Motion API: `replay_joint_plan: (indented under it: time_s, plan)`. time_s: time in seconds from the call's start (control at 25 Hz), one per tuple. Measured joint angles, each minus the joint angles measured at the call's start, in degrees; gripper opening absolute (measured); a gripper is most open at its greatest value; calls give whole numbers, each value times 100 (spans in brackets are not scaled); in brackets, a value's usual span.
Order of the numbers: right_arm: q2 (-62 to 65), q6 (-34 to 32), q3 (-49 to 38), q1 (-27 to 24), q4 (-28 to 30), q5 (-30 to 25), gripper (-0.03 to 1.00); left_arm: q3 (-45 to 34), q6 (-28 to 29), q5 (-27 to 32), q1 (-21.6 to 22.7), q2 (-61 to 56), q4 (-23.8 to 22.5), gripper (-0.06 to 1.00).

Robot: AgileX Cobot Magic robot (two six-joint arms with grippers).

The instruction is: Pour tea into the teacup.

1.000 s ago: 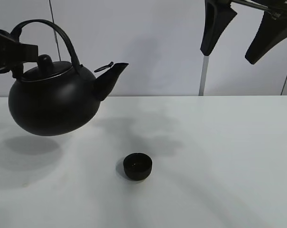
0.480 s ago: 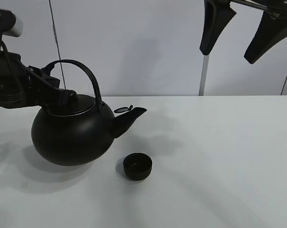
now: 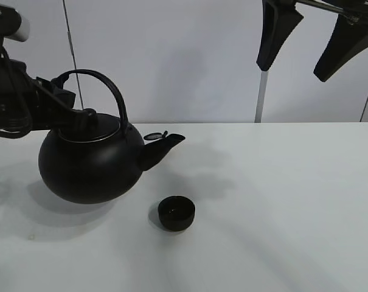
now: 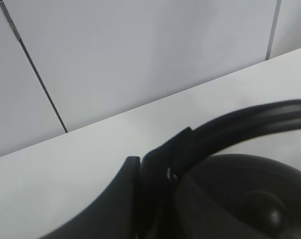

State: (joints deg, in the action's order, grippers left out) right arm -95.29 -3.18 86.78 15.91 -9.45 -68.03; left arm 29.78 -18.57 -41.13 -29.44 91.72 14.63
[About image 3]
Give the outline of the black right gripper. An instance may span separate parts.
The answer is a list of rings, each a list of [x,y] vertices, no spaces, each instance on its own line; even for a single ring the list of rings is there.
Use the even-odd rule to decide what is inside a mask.
[[[303,15],[296,10],[297,3],[339,14],[314,68],[314,75],[326,82],[349,60],[368,48],[368,25],[352,23],[368,23],[368,1],[262,1],[262,37],[257,56],[257,65],[262,71],[269,71],[284,42],[303,20]]]

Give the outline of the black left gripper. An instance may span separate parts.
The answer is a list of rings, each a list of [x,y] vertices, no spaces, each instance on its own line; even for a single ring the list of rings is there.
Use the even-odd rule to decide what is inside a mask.
[[[37,77],[33,84],[26,65],[9,57],[4,40],[18,29],[16,10],[0,4],[0,134],[83,130],[96,121],[95,110],[74,109],[76,94],[55,82]]]

